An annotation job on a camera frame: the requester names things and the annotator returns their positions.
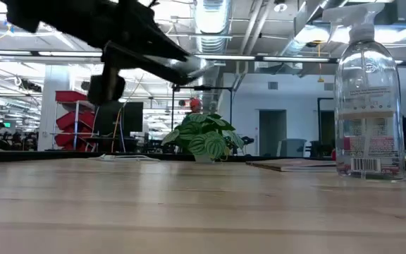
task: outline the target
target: white column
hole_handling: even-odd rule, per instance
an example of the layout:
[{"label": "white column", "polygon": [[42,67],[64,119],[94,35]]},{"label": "white column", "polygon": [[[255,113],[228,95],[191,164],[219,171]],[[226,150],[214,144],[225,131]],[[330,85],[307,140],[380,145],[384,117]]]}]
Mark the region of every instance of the white column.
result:
[{"label": "white column", "polygon": [[56,91],[72,90],[72,78],[69,66],[46,66],[45,80],[42,92],[42,117],[39,127],[39,151],[52,147],[54,126],[56,118],[63,116],[66,111],[61,105],[56,107]]}]

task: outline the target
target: plant pot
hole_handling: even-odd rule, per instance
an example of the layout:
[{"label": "plant pot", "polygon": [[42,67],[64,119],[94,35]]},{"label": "plant pot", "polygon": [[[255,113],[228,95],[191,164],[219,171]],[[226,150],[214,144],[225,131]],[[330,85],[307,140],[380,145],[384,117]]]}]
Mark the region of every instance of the plant pot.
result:
[{"label": "plant pot", "polygon": [[202,164],[214,163],[214,161],[209,157],[208,154],[206,154],[206,155],[194,155],[194,158],[195,158],[196,163],[202,163]]}]

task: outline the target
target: pump dispenser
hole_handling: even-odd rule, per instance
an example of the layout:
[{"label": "pump dispenser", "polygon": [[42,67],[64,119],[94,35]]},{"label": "pump dispenser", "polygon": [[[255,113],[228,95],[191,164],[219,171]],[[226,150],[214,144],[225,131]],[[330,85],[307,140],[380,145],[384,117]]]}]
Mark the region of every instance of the pump dispenser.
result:
[{"label": "pump dispenser", "polygon": [[397,66],[374,41],[374,19],[383,9],[384,4],[359,4],[324,11],[331,34],[340,25],[351,27],[335,78],[336,167],[342,176],[405,177]]}]

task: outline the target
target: barcode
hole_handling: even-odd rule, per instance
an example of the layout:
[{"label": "barcode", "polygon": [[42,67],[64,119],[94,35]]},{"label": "barcode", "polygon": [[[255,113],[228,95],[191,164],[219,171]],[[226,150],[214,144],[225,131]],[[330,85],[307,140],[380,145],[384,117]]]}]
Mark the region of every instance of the barcode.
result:
[{"label": "barcode", "polygon": [[373,171],[380,172],[380,159],[352,159],[353,171]]}]

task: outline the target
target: person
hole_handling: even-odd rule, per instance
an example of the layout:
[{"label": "person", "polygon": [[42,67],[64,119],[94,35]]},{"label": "person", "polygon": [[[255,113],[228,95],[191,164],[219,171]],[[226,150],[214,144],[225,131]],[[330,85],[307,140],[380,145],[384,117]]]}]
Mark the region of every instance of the person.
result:
[{"label": "person", "polygon": [[191,112],[187,113],[187,116],[183,119],[183,122],[181,123],[181,125],[184,125],[184,124],[190,122],[189,115],[202,113],[202,102],[197,98],[190,99],[190,110],[191,110]]}]

